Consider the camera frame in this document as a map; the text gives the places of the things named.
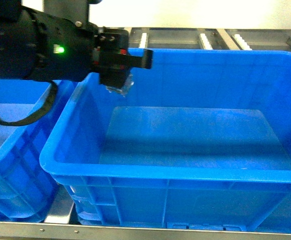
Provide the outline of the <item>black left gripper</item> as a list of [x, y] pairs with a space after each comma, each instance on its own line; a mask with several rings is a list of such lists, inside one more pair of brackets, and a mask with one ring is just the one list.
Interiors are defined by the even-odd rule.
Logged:
[[124, 87], [132, 68], [152, 68], [153, 50], [131, 55], [128, 30], [104, 28], [98, 33], [98, 26], [89, 22], [88, 7], [45, 7], [30, 15], [37, 41], [32, 80], [83, 81], [92, 72], [94, 48], [100, 85]]

